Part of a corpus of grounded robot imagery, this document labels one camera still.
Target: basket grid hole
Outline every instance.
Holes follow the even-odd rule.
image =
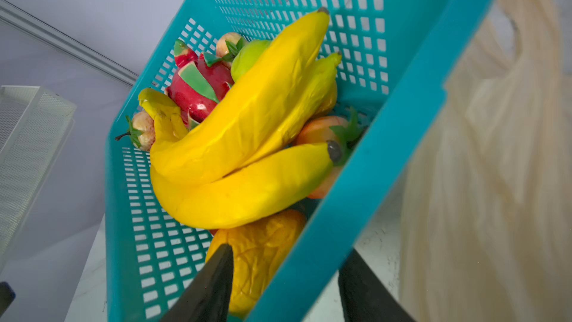
[[[169,308],[171,308],[177,301],[178,301],[178,297],[172,298],[169,301],[167,301],[167,306]]]
[[[336,24],[338,25],[339,28],[344,27],[344,18],[340,14],[336,14]]]
[[[145,309],[145,318],[150,319],[155,316],[158,316],[160,313],[161,313],[161,306],[154,305],[152,307]]]
[[[313,7],[318,6],[318,2],[316,0],[310,0],[310,3],[312,4]]]
[[[377,40],[377,49],[378,49],[379,51],[385,52],[385,50],[386,50],[386,41],[385,41],[385,39],[378,39],[378,40]]]
[[[190,285],[191,282],[193,282],[193,279],[192,279],[192,278],[189,278],[188,280],[184,280],[184,281],[182,282],[183,288],[189,287],[189,285]]]
[[[172,284],[172,285],[168,285],[165,286],[165,295],[171,295],[172,293],[175,293],[176,291],[178,291],[178,286],[177,284]]]
[[[159,269],[160,270],[168,269],[171,267],[171,265],[172,264],[170,261],[162,261],[162,262],[159,262]]]
[[[377,32],[384,33],[386,31],[386,21],[383,18],[375,18],[375,28]]]
[[[143,288],[153,286],[154,284],[155,284],[155,278],[154,277],[148,277],[148,278],[144,278],[143,280],[141,280],[141,287],[143,287]]]
[[[367,49],[371,49],[371,38],[369,36],[364,36],[363,44]]]
[[[186,268],[182,268],[179,270],[179,275],[181,277],[184,277],[186,275],[190,275],[192,272],[193,272],[193,270],[191,270],[189,267],[186,267]]]
[[[173,272],[168,272],[168,273],[164,273],[163,275],[161,275],[161,281],[163,281],[163,282],[171,281],[174,278],[175,278],[175,274]]]
[[[157,293],[156,290],[145,292],[143,294],[143,302],[149,302],[149,301],[156,300],[157,297],[159,297],[159,294]]]
[[[348,15],[348,16],[346,17],[346,19],[348,20],[348,27],[349,27],[350,29],[352,29],[352,30],[355,30],[355,28],[356,28],[356,18],[355,18],[353,15]]]
[[[143,254],[143,255],[137,256],[137,261],[139,261],[139,262],[145,262],[145,261],[149,261],[149,260],[151,260],[151,255],[149,255],[149,254]]]
[[[361,21],[361,29],[363,31],[369,31],[369,18],[366,16],[362,16],[360,18],[360,21]]]
[[[357,0],[357,4],[361,10],[367,9],[367,0]]]
[[[193,259],[193,261],[198,261],[203,258],[203,254],[202,253],[192,254],[191,258]]]
[[[140,275],[144,275],[144,274],[152,272],[152,271],[153,271],[153,266],[151,266],[151,265],[141,266],[139,268],[139,274]]]

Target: plastic basket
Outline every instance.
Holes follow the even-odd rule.
[[[182,226],[159,206],[148,154],[128,140],[125,115],[145,87],[164,91],[172,47],[214,53],[237,31],[273,39],[318,7],[332,21],[321,55],[341,51],[338,114],[353,106],[367,135],[319,204],[249,321],[301,320],[379,207],[442,106],[442,84],[491,0],[185,0],[119,113],[106,148],[106,239],[110,321],[158,320],[204,265],[211,235]]]

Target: green plastic leaf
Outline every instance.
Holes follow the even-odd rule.
[[[217,62],[219,62],[220,60],[222,60],[222,58],[219,58],[216,55],[211,54],[210,52],[204,52],[203,56],[205,58],[205,64],[208,67],[211,67],[212,65],[216,64]]]
[[[125,118],[127,119],[127,123],[129,124],[129,128],[127,129],[127,132],[129,133],[129,139],[131,140],[133,145],[136,145],[137,148],[141,148],[141,142],[139,141],[139,136],[142,135],[143,132],[133,128],[133,121],[131,120],[131,117],[127,115],[125,116]]]
[[[358,125],[358,112],[353,108],[349,108],[350,117],[349,117],[349,125],[346,129],[346,140],[347,142],[351,142],[356,140],[360,135],[362,128]]]
[[[340,139],[342,144],[347,143],[346,139],[347,133],[346,133],[346,128],[344,126],[330,126],[329,129],[332,130],[332,132],[336,135],[336,137]]]
[[[228,54],[224,55],[221,58],[222,61],[226,61],[226,62],[232,62],[234,61],[234,56],[231,55],[231,53],[229,52]]]
[[[189,48],[189,46],[187,46],[184,41],[182,41],[181,39],[177,39],[177,40],[175,40],[175,46],[173,47],[173,53],[175,54],[175,56],[179,56],[188,48]]]
[[[240,50],[242,50],[245,45],[246,40],[244,40],[244,38],[240,38],[240,40],[236,43],[236,49],[240,52]]]
[[[236,56],[239,54],[239,49],[236,47],[236,45],[234,45],[233,42],[225,40],[226,42],[226,47],[228,48],[228,53],[231,54],[232,56]]]
[[[197,121],[195,121],[194,119],[192,119],[191,117],[189,117],[189,128],[193,129],[196,126],[200,125],[200,123],[198,123]]]
[[[179,76],[183,79],[191,89],[198,92],[199,95],[210,100],[220,103],[216,97],[215,91],[211,84],[201,75],[194,62],[189,62],[179,71]]]

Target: banana bunch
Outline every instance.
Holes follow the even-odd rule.
[[[328,11],[320,9],[286,27],[188,133],[180,111],[141,92],[156,133],[151,182],[176,220],[203,229],[244,225],[303,199],[330,173],[341,158],[334,141],[283,150],[309,118],[335,102],[341,55],[316,60],[328,24]]]

